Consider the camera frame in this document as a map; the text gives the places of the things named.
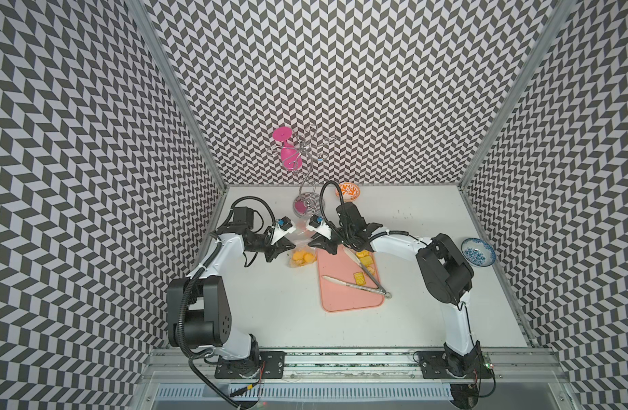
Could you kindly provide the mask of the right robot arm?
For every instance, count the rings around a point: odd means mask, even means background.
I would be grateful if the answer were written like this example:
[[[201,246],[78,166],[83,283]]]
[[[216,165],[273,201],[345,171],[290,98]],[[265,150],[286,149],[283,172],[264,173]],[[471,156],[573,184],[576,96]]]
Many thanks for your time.
[[[368,251],[414,261],[428,293],[440,303],[447,373],[456,379],[468,376],[481,359],[469,319],[474,271],[453,240],[444,233],[415,237],[408,231],[368,223],[354,203],[344,200],[340,184],[332,180],[323,184],[318,202],[320,212],[306,226],[314,233],[309,245],[331,255],[343,246],[354,254]]]

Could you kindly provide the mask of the metal tongs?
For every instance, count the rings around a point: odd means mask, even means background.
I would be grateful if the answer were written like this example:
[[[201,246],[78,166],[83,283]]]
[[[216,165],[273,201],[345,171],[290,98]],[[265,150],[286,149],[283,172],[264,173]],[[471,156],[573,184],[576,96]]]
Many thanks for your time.
[[[385,299],[391,299],[392,294],[382,286],[382,284],[375,277],[375,275],[367,268],[367,266],[365,266],[360,261],[358,256],[351,249],[344,248],[343,250],[349,260],[361,269],[359,275],[362,278],[362,283],[358,283],[358,280],[356,279],[353,280],[353,282],[348,282],[339,278],[331,277],[329,275],[324,275],[323,279],[336,285],[346,286],[354,290],[361,290],[372,294],[381,295]]]

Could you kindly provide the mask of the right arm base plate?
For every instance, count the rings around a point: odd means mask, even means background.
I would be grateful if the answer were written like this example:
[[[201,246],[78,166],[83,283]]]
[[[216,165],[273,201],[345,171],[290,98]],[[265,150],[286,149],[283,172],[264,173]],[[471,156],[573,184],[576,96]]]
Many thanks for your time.
[[[458,379],[476,382],[482,379],[492,379],[495,376],[492,366],[484,363],[482,356],[468,360],[449,359],[444,351],[419,350],[413,354],[413,359],[419,366],[424,379]]]

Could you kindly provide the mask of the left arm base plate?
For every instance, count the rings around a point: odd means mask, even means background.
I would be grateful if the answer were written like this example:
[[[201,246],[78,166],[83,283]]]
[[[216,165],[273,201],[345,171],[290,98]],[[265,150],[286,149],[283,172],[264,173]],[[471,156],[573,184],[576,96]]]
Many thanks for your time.
[[[247,359],[219,359],[214,377],[216,379],[281,379],[285,368],[286,352],[280,350],[253,351]]]

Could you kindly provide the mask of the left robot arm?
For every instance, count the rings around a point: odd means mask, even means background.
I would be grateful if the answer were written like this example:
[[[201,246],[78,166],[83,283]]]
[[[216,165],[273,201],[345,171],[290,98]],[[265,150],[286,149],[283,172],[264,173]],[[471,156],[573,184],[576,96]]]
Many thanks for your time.
[[[167,325],[170,346],[189,360],[218,358],[224,376],[251,379],[262,367],[255,336],[234,328],[223,281],[227,264],[247,252],[272,262],[295,248],[288,234],[295,224],[277,219],[270,205],[257,196],[235,200],[228,216],[211,233],[214,248],[185,278],[169,283]]]

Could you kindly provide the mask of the clear resealable bag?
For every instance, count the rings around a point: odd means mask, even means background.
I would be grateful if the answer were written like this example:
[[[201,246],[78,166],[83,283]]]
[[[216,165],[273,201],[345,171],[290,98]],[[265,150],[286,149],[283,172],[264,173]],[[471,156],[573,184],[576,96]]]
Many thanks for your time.
[[[302,268],[317,261],[317,251],[310,246],[314,232],[305,227],[297,227],[295,232],[288,234],[288,239],[295,245],[288,251],[288,266]]]

